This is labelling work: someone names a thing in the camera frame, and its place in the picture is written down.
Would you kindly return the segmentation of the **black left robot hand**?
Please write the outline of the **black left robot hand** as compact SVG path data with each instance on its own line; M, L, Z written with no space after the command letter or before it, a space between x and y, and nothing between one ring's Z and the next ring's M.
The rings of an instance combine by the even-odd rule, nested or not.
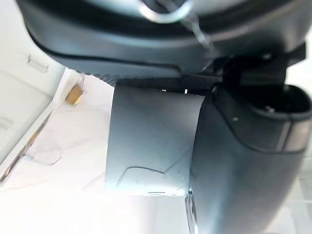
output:
M19 0L47 55L114 87L105 189L183 196L193 234L261 234L299 171L309 0Z

